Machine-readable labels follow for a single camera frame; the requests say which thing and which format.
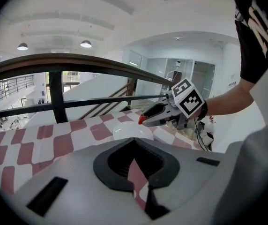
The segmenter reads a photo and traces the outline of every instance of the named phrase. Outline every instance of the doorway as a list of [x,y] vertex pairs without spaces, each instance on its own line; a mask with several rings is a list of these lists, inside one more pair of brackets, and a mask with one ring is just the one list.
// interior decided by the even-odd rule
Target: doorway
[[215,65],[195,61],[191,81],[204,99],[207,99],[210,96],[214,73]]

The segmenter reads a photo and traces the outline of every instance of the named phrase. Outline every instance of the window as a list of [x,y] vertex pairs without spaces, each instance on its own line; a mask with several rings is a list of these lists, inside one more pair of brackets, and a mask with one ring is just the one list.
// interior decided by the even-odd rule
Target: window
[[[62,72],[63,92],[66,92],[79,84],[80,84],[80,72],[70,72],[70,71]],[[51,93],[50,93],[50,79],[48,72],[45,73],[45,86],[46,86],[47,101],[50,103]]]

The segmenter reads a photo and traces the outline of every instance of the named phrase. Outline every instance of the ceiling light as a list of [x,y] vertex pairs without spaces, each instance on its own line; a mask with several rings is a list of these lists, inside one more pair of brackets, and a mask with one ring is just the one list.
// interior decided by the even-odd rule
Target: ceiling light
[[81,42],[81,43],[80,43],[80,46],[81,46],[81,47],[87,47],[87,48],[92,47],[91,42],[88,41],[88,40],[85,40],[85,41]]
[[28,50],[28,45],[25,44],[25,43],[21,43],[21,44],[18,45],[17,49],[20,50],[20,51]]

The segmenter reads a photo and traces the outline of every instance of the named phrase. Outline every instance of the person's arm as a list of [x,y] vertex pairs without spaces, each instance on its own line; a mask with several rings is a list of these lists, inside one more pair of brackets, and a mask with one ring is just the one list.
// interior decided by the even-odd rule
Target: person's arm
[[[206,116],[232,114],[247,108],[253,103],[253,98],[250,94],[250,89],[253,86],[253,83],[241,78],[239,84],[230,91],[218,97],[207,99],[208,112]],[[200,113],[201,108],[191,119],[198,117]]]

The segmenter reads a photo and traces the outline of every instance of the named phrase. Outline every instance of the glass wall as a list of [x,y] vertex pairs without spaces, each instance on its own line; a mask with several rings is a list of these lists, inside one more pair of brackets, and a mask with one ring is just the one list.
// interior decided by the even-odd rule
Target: glass wall
[[[180,67],[176,66],[177,61],[180,61]],[[153,73],[157,76],[169,79],[172,81],[174,72],[181,72],[181,79],[191,78],[193,70],[193,60],[187,59],[169,59],[169,58],[142,58],[140,69]],[[163,95],[168,90],[167,86],[138,80],[136,95]]]
[[130,51],[129,65],[136,67],[136,68],[140,68],[141,62],[142,62],[142,56],[133,51]]

